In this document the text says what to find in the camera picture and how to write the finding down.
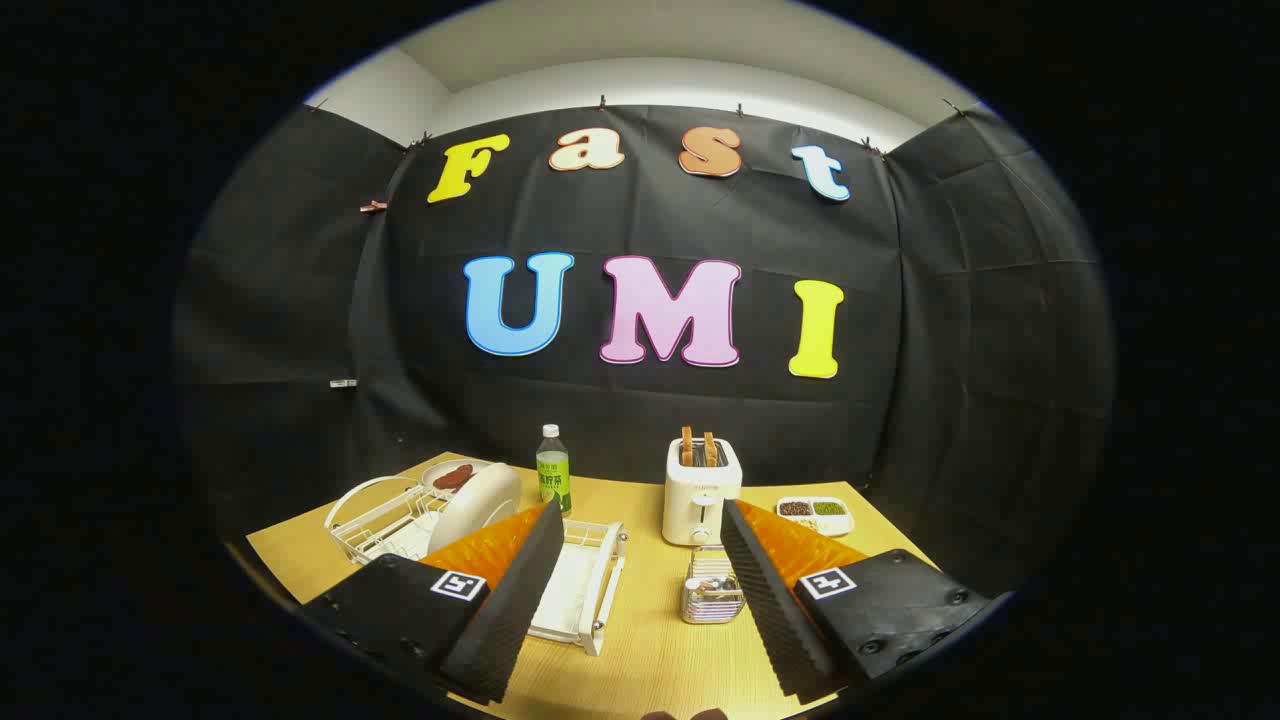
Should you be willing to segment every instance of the table surface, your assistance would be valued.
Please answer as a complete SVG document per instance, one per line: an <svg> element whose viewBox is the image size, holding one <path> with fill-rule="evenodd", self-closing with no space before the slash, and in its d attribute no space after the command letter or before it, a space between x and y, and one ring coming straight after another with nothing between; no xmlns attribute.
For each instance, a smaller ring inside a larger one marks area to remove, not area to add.
<svg viewBox="0 0 1280 720"><path fill-rule="evenodd" d="M410 480L445 460L445 452L401 475ZM516 468L522 483L521 510L539 502L538 473ZM357 493L337 520L355 518L404 491L384 482ZM626 565L609 612L599 657L577 646L526 637L506 700L479 706L504 719L626 719L664 710L676 717L719 707L730 720L788 717L828 702L808 705L785 697L764 652L750 607L731 623L690 625L680 618L680 588L689 568L689 547L662 538L663 486L622 483L572 475L573 520L622 521L628 534ZM849 505L854 530L836 538L865 555L904 548L932 564L847 483L744 487L746 502L772 509L786 496L833 496ZM298 602L308 602L355 573L321 524L333 502L248 536L248 542Z"/></svg>

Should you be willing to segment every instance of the letter m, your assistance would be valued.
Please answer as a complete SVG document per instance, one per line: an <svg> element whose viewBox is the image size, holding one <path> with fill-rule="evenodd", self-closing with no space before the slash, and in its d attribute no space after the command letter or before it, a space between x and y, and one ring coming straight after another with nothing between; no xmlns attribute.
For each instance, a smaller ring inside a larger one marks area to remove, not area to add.
<svg viewBox="0 0 1280 720"><path fill-rule="evenodd" d="M600 347L607 363L632 364L644 360L640 325L658 359L666 363L692 325L692 340L680 356L690 365L723 368L737 363L733 347L733 284L742 269L723 260L694 265L685 287L675 299L649 258L611 258L604 272L613 278L613 331Z"/></svg>

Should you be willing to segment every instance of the cutout letter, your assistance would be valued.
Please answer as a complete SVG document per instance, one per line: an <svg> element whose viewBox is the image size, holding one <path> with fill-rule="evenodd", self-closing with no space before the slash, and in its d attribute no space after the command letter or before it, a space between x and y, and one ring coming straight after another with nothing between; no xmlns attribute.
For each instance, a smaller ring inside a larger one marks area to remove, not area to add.
<svg viewBox="0 0 1280 720"><path fill-rule="evenodd" d="M694 128L680 141L680 167L691 176L727 178L742 167L742 158L733 151L742 140L724 128Z"/></svg>
<svg viewBox="0 0 1280 720"><path fill-rule="evenodd" d="M804 160L804 174L809 177L809 184L818 191L818 195L836 202L849 200L849 188L836 182L835 170L841 169L840 160L828 158L817 145L792 147L791 156Z"/></svg>
<svg viewBox="0 0 1280 720"><path fill-rule="evenodd" d="M451 197L462 197L471 190L467 182L467 173L477 178L489 168L490 151L502 151L511 146L511 138L506 135L495 135L481 140L472 140L462 145L454 145L444 151L444 170L440 172L440 183L426 196L428 202L439 202Z"/></svg>
<svg viewBox="0 0 1280 720"><path fill-rule="evenodd" d="M493 355L529 355L550 345L559 332L564 270L573 266L566 252L541 252L529 259L538 275L534 319L520 329L502 322L503 278L516 266L511 258L477 258L462 268L467 277L467 337Z"/></svg>
<svg viewBox="0 0 1280 720"><path fill-rule="evenodd" d="M733 347L733 284L742 269L723 260L694 265L675 300L658 268L648 258L611 258L604 272L613 277L613 331L600 348L605 363L626 365L644 360L640 324L658 359L666 363L692 324L692 340L680 352L685 363L723 368L737 363Z"/></svg>
<svg viewBox="0 0 1280 720"><path fill-rule="evenodd" d="M792 375L829 379L840 365L831 356L836 337L836 305L845 301L845 291L822 281L800 281L796 295L804 307L800 315L800 351L787 368Z"/></svg>
<svg viewBox="0 0 1280 720"><path fill-rule="evenodd" d="M607 170L617 167L626 155L618 152L622 138L608 128L576 129L561 136L561 147L547 159L557 170Z"/></svg>

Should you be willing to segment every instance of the green bottle label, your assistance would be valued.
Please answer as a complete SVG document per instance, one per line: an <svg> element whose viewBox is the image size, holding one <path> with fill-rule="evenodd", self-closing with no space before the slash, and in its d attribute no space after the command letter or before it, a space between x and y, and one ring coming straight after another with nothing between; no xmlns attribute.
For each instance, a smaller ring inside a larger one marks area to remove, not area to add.
<svg viewBox="0 0 1280 720"><path fill-rule="evenodd" d="M538 459L538 487L541 489L543 502L556 498L559 501L561 512L568 514L573 509L573 500L568 492L568 455L553 461L543 457L545 455Z"/></svg>

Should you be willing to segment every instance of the white wall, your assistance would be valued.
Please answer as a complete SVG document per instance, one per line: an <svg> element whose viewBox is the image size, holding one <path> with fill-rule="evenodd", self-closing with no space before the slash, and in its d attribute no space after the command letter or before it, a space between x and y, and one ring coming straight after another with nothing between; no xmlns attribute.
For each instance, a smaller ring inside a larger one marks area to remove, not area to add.
<svg viewBox="0 0 1280 720"><path fill-rule="evenodd" d="M850 140L869 136L886 152L924 129L856 95L782 73L712 60L621 58L541 68L454 92L436 109L430 131L439 136L526 113L595 106L602 94L609 105L736 110L741 102L748 115Z"/></svg>
<svg viewBox="0 0 1280 720"><path fill-rule="evenodd" d="M392 47L311 94L306 104L360 123L401 145L422 138L449 91L404 51Z"/></svg>

